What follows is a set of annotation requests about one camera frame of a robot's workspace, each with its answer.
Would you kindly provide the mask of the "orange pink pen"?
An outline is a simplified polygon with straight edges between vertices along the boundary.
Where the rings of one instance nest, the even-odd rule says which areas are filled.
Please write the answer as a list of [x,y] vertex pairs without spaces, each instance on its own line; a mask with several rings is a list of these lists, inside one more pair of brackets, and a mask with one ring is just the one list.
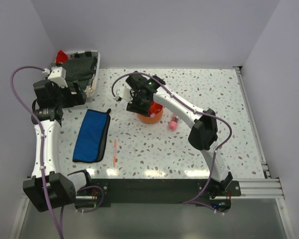
[[113,167],[116,167],[117,160],[117,140],[114,141],[114,155],[113,155]]

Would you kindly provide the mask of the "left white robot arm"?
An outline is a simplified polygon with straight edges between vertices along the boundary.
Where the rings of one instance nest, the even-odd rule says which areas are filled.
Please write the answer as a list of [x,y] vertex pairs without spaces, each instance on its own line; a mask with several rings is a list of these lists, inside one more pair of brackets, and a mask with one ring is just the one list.
[[60,87],[45,79],[33,84],[36,99],[31,106],[31,121],[36,135],[35,165],[30,179],[23,182],[23,191],[39,212],[73,204],[76,194],[89,195],[93,183],[87,170],[63,173],[59,161],[59,135],[63,108],[83,105],[86,94],[78,82],[74,89]]

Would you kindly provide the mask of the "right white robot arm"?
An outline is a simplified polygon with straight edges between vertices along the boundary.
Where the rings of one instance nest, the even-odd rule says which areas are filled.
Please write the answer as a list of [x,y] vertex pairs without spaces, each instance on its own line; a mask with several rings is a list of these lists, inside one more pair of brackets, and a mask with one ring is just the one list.
[[[218,117],[214,110],[203,110],[189,103],[157,76],[132,72],[127,74],[126,83],[132,90],[128,94],[127,111],[148,117],[151,104],[158,103],[179,116],[190,128],[190,145],[202,153],[209,167],[209,182],[212,183],[213,192],[219,196],[228,192],[233,176],[224,160],[216,154],[232,136],[230,125]],[[217,135],[219,121],[229,129],[227,138],[221,143],[218,143]]]

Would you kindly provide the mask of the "orange round desk organizer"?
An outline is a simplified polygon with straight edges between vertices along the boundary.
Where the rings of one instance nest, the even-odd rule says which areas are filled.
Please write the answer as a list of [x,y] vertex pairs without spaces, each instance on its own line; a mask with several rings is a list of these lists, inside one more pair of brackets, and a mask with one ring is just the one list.
[[151,103],[148,116],[137,114],[139,120],[146,124],[154,124],[159,122],[162,115],[163,115],[163,106],[156,102]]

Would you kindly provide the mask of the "white bin with dark cloth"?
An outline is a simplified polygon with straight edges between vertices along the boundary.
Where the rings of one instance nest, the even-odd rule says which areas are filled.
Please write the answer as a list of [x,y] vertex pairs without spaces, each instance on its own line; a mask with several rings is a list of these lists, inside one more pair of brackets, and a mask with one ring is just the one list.
[[97,50],[71,51],[65,53],[64,63],[54,61],[51,68],[62,67],[66,71],[65,81],[71,92],[75,92],[74,84],[78,83],[86,93],[86,101],[91,101],[96,91],[101,55]]

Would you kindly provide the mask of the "red cloth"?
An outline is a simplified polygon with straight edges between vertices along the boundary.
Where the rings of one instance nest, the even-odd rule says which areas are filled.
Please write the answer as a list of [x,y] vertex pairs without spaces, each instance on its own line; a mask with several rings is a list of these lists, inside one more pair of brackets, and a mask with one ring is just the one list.
[[55,58],[55,64],[63,64],[67,60],[68,60],[68,55],[62,50],[59,50]]

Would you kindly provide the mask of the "blue fabric pencil pouch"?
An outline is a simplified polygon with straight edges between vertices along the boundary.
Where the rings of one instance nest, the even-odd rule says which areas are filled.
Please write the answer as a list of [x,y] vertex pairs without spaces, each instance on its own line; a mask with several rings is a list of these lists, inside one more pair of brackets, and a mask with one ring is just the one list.
[[110,112],[88,109],[82,121],[73,152],[73,162],[97,163],[102,161],[110,126]]

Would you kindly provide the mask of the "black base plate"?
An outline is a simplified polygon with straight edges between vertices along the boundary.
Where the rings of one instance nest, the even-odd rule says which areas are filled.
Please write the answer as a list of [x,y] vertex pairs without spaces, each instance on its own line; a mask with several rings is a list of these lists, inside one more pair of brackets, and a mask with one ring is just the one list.
[[[197,196],[206,182],[206,179],[92,179],[94,186],[103,189],[104,198],[97,189],[81,191],[77,194],[75,208],[88,210],[127,203],[181,204]],[[212,180],[194,201],[227,212],[231,199],[241,195],[238,181],[231,181],[226,189],[222,189]]]

